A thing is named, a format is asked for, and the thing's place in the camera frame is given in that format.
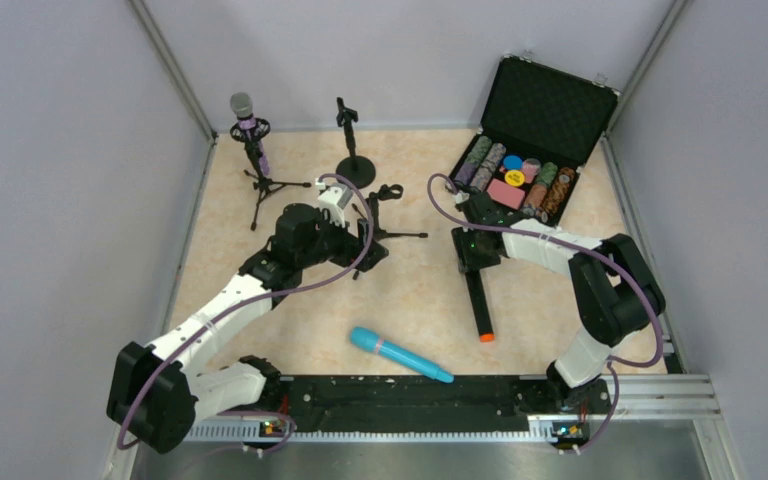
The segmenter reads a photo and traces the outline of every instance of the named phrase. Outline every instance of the round base stand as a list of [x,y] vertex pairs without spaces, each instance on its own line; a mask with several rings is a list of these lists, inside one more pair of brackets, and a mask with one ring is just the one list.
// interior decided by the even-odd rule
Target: round base stand
[[337,165],[337,175],[346,177],[358,188],[366,188],[375,180],[375,165],[360,155],[354,159],[348,157]]

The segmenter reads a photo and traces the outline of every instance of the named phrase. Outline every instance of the microphone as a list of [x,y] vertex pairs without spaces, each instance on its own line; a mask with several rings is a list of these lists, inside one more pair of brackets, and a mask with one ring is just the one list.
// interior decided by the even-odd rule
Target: microphone
[[269,175],[269,161],[263,150],[263,137],[269,134],[269,122],[262,118],[255,118],[252,109],[252,100],[248,93],[239,92],[231,95],[231,111],[237,116],[237,124],[231,128],[231,136],[234,140],[246,145],[246,153],[249,160],[257,162],[260,172],[264,176]]

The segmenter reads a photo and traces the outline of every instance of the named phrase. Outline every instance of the metal track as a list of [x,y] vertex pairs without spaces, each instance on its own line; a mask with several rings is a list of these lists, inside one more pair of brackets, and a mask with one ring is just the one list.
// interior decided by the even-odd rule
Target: metal track
[[[537,377],[524,375],[523,380]],[[605,378],[613,395],[613,382]],[[591,415],[603,420],[604,415]],[[620,375],[620,401],[614,421],[721,420],[720,406],[707,375]],[[556,442],[554,422],[575,422],[576,415],[529,415],[529,430],[522,432],[368,433],[304,432],[292,442],[303,443],[457,443]],[[185,442],[275,443],[280,438],[260,437],[260,423],[215,417],[193,427]]]

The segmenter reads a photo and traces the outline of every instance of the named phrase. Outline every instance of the yellow poker chip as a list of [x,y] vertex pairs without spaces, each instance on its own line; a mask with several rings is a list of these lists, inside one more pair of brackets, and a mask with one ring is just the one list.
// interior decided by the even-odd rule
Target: yellow poker chip
[[518,187],[525,183],[525,174],[519,170],[508,170],[508,173],[505,174],[505,183]]

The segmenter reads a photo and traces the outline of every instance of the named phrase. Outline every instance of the blue poker chip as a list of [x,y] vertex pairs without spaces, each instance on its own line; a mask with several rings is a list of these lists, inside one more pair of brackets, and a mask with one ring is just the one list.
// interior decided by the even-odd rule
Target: blue poker chip
[[522,168],[522,159],[516,155],[508,155],[502,160],[502,165],[508,170],[519,170]]

